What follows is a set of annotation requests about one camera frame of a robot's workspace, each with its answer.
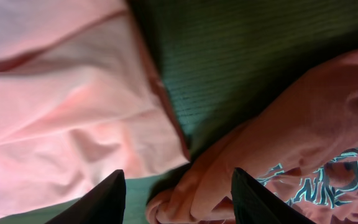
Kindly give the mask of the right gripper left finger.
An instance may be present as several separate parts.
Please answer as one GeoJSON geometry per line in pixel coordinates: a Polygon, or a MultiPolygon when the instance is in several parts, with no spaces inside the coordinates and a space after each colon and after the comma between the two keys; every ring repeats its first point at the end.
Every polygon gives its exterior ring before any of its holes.
{"type": "Polygon", "coordinates": [[[45,224],[122,224],[126,207],[123,170],[115,170],[68,209],[45,224]]]}

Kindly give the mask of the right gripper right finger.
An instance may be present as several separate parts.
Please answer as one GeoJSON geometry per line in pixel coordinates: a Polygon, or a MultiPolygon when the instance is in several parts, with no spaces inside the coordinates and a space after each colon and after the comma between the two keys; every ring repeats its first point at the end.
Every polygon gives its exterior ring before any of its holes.
{"type": "Polygon", "coordinates": [[[238,167],[231,194],[237,224],[314,224],[238,167]]]}

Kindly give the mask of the pink shirt with bronze lettering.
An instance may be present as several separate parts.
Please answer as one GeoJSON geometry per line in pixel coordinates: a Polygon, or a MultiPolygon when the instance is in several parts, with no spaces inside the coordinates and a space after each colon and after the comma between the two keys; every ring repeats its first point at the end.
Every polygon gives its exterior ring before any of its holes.
{"type": "Polygon", "coordinates": [[[0,0],[0,218],[187,162],[125,1],[0,0]]]}

